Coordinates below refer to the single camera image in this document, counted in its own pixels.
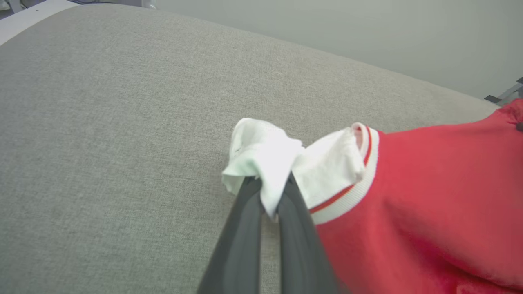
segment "red shirt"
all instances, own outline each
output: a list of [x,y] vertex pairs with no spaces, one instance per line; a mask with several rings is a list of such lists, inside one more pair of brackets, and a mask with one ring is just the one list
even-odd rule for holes
[[366,174],[311,209],[353,293],[523,292],[523,99],[475,123],[363,129]]

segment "gray fabric surface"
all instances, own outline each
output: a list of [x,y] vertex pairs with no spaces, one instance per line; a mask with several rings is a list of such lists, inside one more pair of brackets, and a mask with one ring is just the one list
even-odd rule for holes
[[[0,46],[0,292],[195,292],[243,117],[310,144],[355,121],[391,132],[495,108],[197,19],[65,10]],[[279,289],[278,242],[266,224],[263,293]]]

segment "white wall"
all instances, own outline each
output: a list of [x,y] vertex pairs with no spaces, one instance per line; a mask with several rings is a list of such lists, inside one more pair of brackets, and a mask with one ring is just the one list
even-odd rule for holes
[[523,0],[156,0],[477,98],[523,76]]

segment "gray upholstered cushion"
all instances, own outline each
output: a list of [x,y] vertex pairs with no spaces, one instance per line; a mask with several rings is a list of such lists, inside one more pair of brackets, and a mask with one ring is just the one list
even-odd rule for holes
[[[197,19],[65,10],[0,47],[0,292],[194,292],[234,200],[220,172],[243,117],[310,144],[355,121],[391,132],[495,108]],[[273,293],[277,227],[264,234]]]

